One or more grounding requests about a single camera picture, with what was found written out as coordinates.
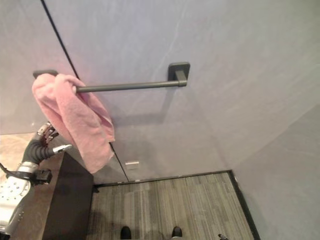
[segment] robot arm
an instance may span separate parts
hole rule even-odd
[[[0,239],[9,239],[13,234],[23,216],[26,203],[33,198],[35,185],[50,183],[50,169],[39,170],[39,164],[72,147],[69,144],[48,148],[48,142],[57,135],[53,126],[47,122],[29,142],[16,171],[8,171],[0,165],[7,177],[0,185]]]

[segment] gray striped carpet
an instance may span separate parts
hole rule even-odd
[[[87,240],[170,239],[173,227],[186,240],[254,239],[227,173],[99,188],[93,194]]]

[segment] dark gray towel bar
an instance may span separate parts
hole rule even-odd
[[[151,89],[151,88],[165,88],[165,87],[185,87],[187,85],[187,79],[189,76],[190,63],[177,62],[172,63],[168,67],[168,81],[158,82],[138,82],[138,83],[126,83],[126,84],[111,84],[100,86],[83,86],[77,87],[77,93],[89,93],[89,92],[106,92],[116,90],[130,90],[130,89]],[[56,76],[58,74],[55,70],[42,70],[33,72],[33,76],[41,74],[51,74]]]

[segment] towel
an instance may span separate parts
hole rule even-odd
[[[76,93],[85,84],[71,75],[42,74],[32,86],[42,112],[57,132],[76,146],[86,169],[95,173],[114,153],[109,142],[115,140],[111,118],[93,93]]]

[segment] black shoe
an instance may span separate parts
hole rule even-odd
[[[229,240],[225,235],[222,234],[218,234],[218,237],[220,238],[220,240]]]
[[[121,229],[120,239],[131,239],[131,231],[128,226]]]
[[[172,238],[174,237],[182,237],[182,230],[180,227],[178,226],[175,226],[173,231],[172,231],[172,235],[171,235]]]

